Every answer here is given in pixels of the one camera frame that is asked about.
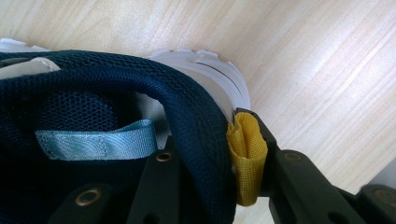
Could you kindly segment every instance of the yellow strap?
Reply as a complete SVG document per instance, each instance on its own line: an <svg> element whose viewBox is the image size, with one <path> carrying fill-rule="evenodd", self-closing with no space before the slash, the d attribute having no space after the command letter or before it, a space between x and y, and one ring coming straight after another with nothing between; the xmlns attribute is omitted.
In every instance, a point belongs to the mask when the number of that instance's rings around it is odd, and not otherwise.
<svg viewBox="0 0 396 224"><path fill-rule="evenodd" d="M249 113L238 113L228 124L228 145L235 168L237 203L253 205L259 196L268 148L259 122Z"/></svg>

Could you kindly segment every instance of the navy mesh fabric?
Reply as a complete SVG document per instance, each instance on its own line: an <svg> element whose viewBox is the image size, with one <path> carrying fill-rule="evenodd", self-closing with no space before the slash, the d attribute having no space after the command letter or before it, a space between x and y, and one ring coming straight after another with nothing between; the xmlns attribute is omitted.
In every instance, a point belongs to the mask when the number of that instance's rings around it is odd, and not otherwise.
<svg viewBox="0 0 396 224"><path fill-rule="evenodd" d="M1 80L0 105L57 91L137 91L159 100L198 192L203 214L195 215L208 223L233 222L235 184L227 121L200 85L175 69L132 56L71 50L0 54L0 60L37 56L49 58L62 70Z"/></svg>

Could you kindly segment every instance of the light wood surface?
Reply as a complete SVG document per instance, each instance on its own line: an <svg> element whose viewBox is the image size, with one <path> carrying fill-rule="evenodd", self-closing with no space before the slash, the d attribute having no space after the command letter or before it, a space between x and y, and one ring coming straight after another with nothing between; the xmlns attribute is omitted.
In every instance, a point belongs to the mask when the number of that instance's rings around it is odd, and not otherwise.
<svg viewBox="0 0 396 224"><path fill-rule="evenodd" d="M47 49L217 52L280 147L352 193L396 157L395 33L394 0L0 0L0 36ZM270 223L267 204L235 223Z"/></svg>

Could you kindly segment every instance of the white plastic piece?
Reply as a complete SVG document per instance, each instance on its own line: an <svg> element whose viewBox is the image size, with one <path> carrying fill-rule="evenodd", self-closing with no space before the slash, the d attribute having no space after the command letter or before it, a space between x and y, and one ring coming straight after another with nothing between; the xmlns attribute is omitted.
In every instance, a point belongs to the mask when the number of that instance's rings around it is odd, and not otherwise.
<svg viewBox="0 0 396 224"><path fill-rule="evenodd" d="M178 49L157 51L148 58L173 67L197 81L216 101L228 121L233 120L233 111L237 107L250 109L244 77L232 63L220 60L218 54L204 49L197 52Z"/></svg>
<svg viewBox="0 0 396 224"><path fill-rule="evenodd" d="M17 52L46 52L48 49L43 49L38 46L29 47L26 43L9 38L0 39L0 52L17 53Z"/></svg>

